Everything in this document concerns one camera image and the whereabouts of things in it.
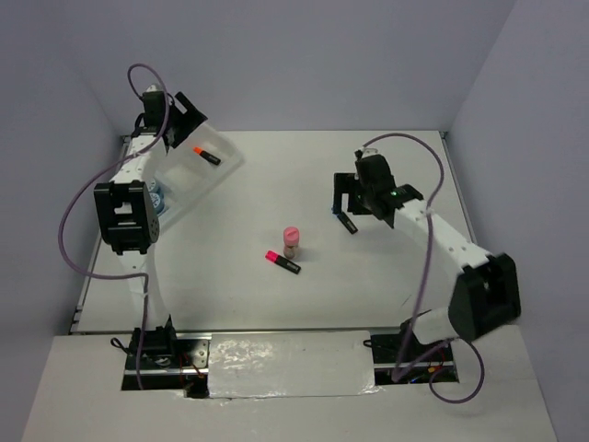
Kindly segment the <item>blue highlighter marker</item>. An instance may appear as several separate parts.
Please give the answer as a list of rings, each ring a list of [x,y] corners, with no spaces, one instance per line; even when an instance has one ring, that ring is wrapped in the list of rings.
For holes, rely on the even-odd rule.
[[[336,210],[335,208],[333,208],[332,214],[337,218],[337,220],[346,228],[346,230],[351,235],[354,235],[358,232],[358,227],[353,223],[353,221],[348,217],[348,215],[344,211]]]

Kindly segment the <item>orange highlighter marker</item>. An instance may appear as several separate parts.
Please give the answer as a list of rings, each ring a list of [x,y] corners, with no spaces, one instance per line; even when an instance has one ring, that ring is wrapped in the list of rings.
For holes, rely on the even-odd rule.
[[[212,164],[214,166],[219,166],[222,163],[222,160],[219,157],[211,154],[210,152],[208,152],[208,151],[206,151],[206,150],[204,150],[204,149],[202,149],[202,148],[200,148],[198,146],[195,146],[193,148],[193,151],[199,157],[203,158],[205,161],[207,161],[208,163],[210,163],[210,164]]]

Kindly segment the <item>blue paint jar with label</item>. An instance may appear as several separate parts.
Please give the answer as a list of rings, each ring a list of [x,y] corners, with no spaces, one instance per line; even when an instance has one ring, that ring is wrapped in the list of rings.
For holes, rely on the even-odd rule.
[[[150,192],[151,201],[157,215],[161,215],[166,210],[164,197],[158,192]]]

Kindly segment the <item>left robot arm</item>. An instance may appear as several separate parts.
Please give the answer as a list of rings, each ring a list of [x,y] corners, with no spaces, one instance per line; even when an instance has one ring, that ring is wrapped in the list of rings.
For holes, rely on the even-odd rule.
[[[159,294],[155,244],[161,233],[149,183],[169,151],[186,141],[207,117],[184,93],[171,96],[152,86],[141,95],[144,111],[135,121],[132,142],[118,172],[93,189],[102,240],[121,260],[123,275],[139,310],[128,347],[136,359],[174,365],[180,355],[171,314]]]

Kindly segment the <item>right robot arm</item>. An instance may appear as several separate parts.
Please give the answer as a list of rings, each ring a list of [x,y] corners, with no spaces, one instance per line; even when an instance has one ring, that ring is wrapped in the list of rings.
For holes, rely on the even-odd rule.
[[[509,255],[493,255],[471,242],[435,214],[413,186],[398,186],[383,156],[361,156],[355,167],[334,174],[332,213],[352,234],[357,227],[348,214],[372,215],[403,232],[425,247],[427,262],[441,260],[453,284],[449,304],[420,313],[401,336],[401,353],[421,360],[433,343],[473,342],[521,316],[516,265]]]

